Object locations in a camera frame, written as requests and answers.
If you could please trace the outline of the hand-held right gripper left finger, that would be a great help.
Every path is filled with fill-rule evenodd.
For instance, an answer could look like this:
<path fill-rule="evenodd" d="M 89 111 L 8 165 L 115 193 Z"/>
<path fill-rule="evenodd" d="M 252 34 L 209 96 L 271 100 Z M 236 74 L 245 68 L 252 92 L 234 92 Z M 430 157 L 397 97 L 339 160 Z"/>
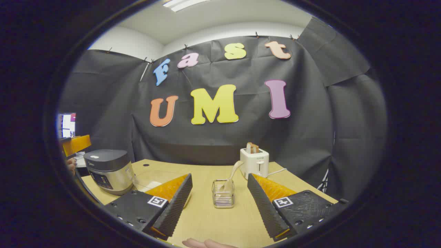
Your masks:
<path fill-rule="evenodd" d="M 174 233 L 192 187 L 188 173 L 146 192 L 130 190 L 103 208 L 125 225 L 167 240 Z"/>

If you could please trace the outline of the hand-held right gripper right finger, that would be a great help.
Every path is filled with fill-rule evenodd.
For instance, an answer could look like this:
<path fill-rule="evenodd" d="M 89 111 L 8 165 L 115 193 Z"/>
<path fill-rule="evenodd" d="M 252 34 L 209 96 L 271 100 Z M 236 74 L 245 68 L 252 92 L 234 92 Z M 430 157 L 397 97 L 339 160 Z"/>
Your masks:
<path fill-rule="evenodd" d="M 297 193 L 253 173 L 248 175 L 247 187 L 274 241 L 311 230 L 348 204 L 346 199 L 333 204 L 311 190 Z"/>

